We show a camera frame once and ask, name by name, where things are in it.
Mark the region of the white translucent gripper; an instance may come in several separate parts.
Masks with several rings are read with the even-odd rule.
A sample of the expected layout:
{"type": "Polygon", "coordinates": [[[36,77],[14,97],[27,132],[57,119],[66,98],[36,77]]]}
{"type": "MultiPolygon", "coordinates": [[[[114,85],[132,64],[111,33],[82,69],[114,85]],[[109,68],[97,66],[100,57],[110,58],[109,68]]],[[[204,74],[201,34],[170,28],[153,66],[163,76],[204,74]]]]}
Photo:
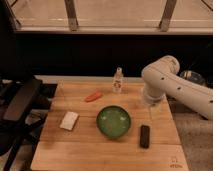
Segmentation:
{"type": "Polygon", "coordinates": [[[153,106],[162,100],[162,93],[151,87],[145,87],[142,94],[144,101],[150,106],[153,106]]]}

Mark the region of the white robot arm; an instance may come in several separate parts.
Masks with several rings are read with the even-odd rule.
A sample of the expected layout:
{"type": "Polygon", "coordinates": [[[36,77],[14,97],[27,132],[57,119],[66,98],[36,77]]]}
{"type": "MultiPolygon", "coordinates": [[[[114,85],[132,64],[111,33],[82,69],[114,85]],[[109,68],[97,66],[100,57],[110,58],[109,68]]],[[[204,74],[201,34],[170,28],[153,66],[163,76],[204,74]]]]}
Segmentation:
{"type": "Polygon", "coordinates": [[[144,67],[141,76],[145,101],[155,104],[167,94],[208,120],[213,120],[213,90],[178,77],[179,69],[178,60],[170,55],[144,67]]]}

